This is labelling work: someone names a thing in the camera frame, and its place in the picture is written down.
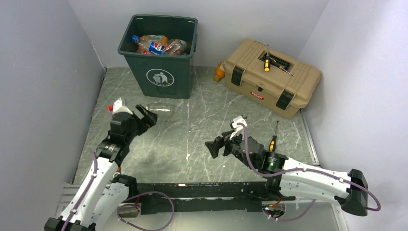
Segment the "clear bottle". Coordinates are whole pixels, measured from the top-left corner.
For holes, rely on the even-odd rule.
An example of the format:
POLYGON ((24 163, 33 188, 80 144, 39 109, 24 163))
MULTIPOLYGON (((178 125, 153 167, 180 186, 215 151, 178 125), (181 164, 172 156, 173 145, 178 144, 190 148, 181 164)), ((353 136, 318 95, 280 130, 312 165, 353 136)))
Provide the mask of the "clear bottle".
POLYGON ((150 103, 146 105, 146 109, 159 116, 171 117, 174 113, 174 106, 170 103, 150 103))

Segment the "pepsi bottle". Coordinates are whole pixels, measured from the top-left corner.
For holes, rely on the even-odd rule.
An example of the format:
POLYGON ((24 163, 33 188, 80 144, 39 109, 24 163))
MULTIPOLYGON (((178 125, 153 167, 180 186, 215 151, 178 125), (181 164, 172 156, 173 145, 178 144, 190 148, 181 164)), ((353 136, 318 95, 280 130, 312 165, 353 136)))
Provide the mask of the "pepsi bottle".
POLYGON ((167 48, 169 39, 164 35, 133 35, 131 41, 137 44, 139 53, 161 55, 167 48))

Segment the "orange bottle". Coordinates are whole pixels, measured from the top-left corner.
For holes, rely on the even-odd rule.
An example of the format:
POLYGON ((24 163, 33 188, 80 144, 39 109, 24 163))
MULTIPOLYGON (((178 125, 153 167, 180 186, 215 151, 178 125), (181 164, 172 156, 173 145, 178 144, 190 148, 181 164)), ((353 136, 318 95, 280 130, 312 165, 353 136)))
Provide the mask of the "orange bottle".
POLYGON ((225 68, 224 63, 220 62, 215 70, 213 80, 219 82, 221 79, 225 77, 225 68))

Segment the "small red cap bottle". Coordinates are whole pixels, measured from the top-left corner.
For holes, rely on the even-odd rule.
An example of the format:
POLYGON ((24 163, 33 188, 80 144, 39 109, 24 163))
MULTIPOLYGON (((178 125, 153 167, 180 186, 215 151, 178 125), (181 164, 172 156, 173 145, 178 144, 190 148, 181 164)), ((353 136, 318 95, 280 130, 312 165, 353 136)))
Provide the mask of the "small red cap bottle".
POLYGON ((187 43, 180 39, 174 39, 166 47, 164 54, 165 55, 182 55, 187 48, 187 43))

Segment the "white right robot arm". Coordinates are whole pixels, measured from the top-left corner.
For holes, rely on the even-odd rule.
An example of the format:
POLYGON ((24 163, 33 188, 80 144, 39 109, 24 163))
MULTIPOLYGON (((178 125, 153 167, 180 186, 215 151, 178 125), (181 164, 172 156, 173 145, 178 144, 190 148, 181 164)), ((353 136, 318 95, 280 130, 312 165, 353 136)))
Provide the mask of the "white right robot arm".
POLYGON ((216 137, 206 141, 211 156, 217 158, 232 154, 250 169, 268 180, 266 196, 271 200, 283 197, 307 197, 322 200, 341 207, 355 216, 368 214, 368 183, 362 171, 330 171, 313 167, 283 154, 275 153, 252 137, 244 140, 242 135, 233 139, 216 137))

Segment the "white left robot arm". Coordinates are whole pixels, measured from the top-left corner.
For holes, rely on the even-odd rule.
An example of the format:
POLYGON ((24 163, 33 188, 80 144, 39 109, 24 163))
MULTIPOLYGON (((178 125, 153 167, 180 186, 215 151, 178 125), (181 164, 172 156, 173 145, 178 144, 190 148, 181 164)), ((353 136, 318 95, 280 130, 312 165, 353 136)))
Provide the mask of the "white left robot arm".
POLYGON ((99 231, 123 201, 134 201, 139 193, 135 177, 117 172, 130 144, 157 123, 158 114, 136 105, 139 118, 127 106, 114 105, 107 137, 92 153, 92 164, 74 198, 57 218, 49 218, 46 231, 99 231))

